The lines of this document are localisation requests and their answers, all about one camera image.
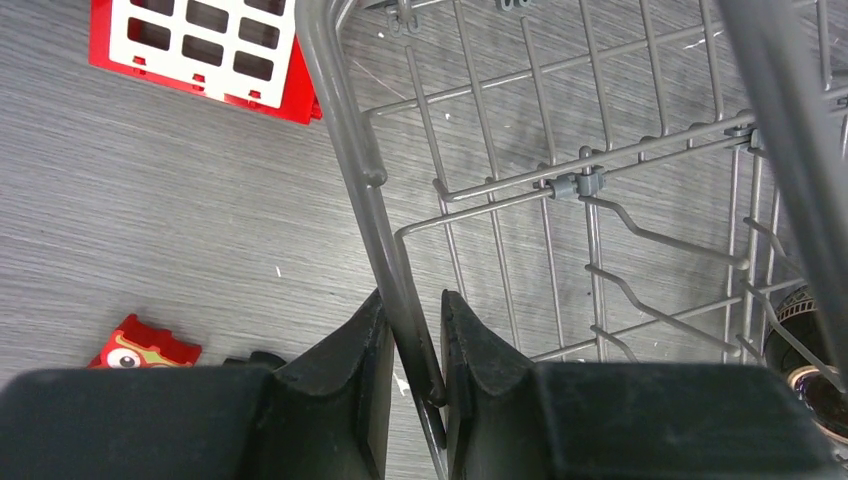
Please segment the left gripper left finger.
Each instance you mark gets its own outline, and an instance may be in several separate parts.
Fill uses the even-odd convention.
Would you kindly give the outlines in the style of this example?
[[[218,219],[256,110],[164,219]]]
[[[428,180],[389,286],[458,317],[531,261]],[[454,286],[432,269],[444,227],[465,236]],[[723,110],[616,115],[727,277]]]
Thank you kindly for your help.
[[[1,393],[5,479],[381,479],[381,296],[286,365],[35,370]]]

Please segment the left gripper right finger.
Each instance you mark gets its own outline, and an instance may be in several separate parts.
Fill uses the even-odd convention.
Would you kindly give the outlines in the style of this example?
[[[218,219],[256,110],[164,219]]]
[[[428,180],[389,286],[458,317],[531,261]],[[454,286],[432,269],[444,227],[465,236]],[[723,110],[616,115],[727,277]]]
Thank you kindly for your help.
[[[839,479],[787,385],[754,366],[534,362],[441,297],[453,479]]]

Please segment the grey wire dish rack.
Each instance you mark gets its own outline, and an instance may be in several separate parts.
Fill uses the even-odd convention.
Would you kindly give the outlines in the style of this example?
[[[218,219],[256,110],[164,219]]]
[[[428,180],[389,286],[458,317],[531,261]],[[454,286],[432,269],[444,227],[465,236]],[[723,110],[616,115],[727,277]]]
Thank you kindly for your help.
[[[360,50],[402,79],[384,104],[359,103],[343,49],[358,7],[300,1],[296,32],[438,478],[447,290],[534,362],[787,385],[766,322],[793,343],[775,309],[806,285],[838,373],[796,348],[846,392],[847,52],[827,3],[398,1],[397,44]]]

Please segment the brown striped bowl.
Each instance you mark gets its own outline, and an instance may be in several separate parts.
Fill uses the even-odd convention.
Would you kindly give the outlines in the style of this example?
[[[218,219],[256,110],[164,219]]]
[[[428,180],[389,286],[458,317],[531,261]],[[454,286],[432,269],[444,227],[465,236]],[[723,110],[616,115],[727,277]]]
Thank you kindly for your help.
[[[804,285],[787,295],[775,309],[776,322],[795,341],[789,342],[774,323],[766,322],[763,356],[766,365],[784,378],[795,396],[811,412],[815,423],[832,441],[847,444],[847,397],[796,346],[803,346],[834,374],[838,371],[827,352],[818,325],[818,309]]]

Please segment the red window toy block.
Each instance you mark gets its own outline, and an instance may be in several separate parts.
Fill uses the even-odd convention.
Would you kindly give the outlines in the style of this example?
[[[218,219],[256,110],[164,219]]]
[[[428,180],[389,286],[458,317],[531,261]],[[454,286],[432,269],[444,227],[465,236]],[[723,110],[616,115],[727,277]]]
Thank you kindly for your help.
[[[91,65],[299,124],[322,116],[293,1],[97,0]]]

